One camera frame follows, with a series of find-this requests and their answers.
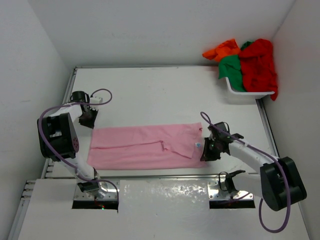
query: pink towel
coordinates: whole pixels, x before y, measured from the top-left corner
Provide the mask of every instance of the pink towel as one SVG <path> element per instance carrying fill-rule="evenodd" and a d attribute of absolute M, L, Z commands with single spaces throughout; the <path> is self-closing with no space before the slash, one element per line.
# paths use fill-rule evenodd
<path fill-rule="evenodd" d="M 88 164 L 99 170 L 201 168 L 201 123 L 94 129 Z"/>

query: plastic container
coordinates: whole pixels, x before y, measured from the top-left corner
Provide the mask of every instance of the plastic container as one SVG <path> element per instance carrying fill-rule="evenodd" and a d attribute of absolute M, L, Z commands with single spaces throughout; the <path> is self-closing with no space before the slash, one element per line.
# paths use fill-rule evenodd
<path fill-rule="evenodd" d="M 267 95 L 272 95 L 274 91 L 264 91 L 264 92 L 249 92 L 249 91 L 237 91 L 235 90 L 229 81 L 228 77 L 225 77 L 227 85 L 227 99 L 228 102 L 232 104 L 250 104 L 256 103 L 256 99 L 261 99 Z"/>

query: green cloth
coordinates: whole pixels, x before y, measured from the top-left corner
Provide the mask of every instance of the green cloth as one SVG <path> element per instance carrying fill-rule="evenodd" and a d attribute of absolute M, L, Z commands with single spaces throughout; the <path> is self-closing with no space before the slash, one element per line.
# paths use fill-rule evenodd
<path fill-rule="evenodd" d="M 241 51 L 243 51 L 245 48 L 249 47 L 251 44 L 253 43 L 253 41 L 247 41 L 245 42 L 242 47 L 240 48 Z"/>
<path fill-rule="evenodd" d="M 228 77 L 231 86 L 239 91 L 246 92 L 241 73 L 241 64 L 238 55 L 226 56 L 219 63 L 219 79 Z"/>

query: clothing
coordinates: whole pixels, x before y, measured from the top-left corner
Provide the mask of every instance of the clothing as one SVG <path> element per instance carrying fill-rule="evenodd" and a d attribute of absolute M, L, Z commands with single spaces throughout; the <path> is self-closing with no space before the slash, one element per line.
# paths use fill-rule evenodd
<path fill-rule="evenodd" d="M 246 92 L 242 82 L 241 64 L 238 55 L 226 56 L 219 63 L 219 79 L 228 77 L 231 86 L 239 91 Z"/>
<path fill-rule="evenodd" d="M 273 59 L 273 45 L 258 39 L 239 53 L 242 80 L 248 92 L 271 92 L 274 101 L 278 96 L 277 74 Z"/>
<path fill-rule="evenodd" d="M 246 49 L 247 47 L 249 47 L 251 44 L 253 43 L 253 41 L 246 41 L 242 46 L 241 46 L 241 51 Z"/>
<path fill-rule="evenodd" d="M 200 122 L 107 127 L 93 130 L 87 163 L 98 170 L 201 168 L 202 153 Z"/>
<path fill-rule="evenodd" d="M 233 38 L 221 43 L 219 46 L 217 46 L 214 49 L 206 51 L 205 53 L 202 54 L 202 56 L 206 59 L 220 62 L 221 59 L 223 59 L 224 57 L 237 55 L 240 53 L 240 51 L 241 50 L 238 47 L 236 40 Z"/>

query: white wall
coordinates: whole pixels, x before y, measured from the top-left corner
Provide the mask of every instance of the white wall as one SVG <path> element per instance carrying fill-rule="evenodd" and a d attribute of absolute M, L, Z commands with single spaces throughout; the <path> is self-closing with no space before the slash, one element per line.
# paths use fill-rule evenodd
<path fill-rule="evenodd" d="M 27 0 L 0 4 L 0 239 L 7 239 L 26 180 L 44 165 L 37 118 L 62 101 L 69 74 Z"/>
<path fill-rule="evenodd" d="M 68 66 L 199 65 L 236 38 L 271 39 L 294 0 L 28 0 Z"/>
<path fill-rule="evenodd" d="M 319 239 L 320 1 L 297 0 L 274 38 L 279 96 L 265 100 L 281 156 L 292 157 L 308 197 L 302 211 L 312 239 Z"/>

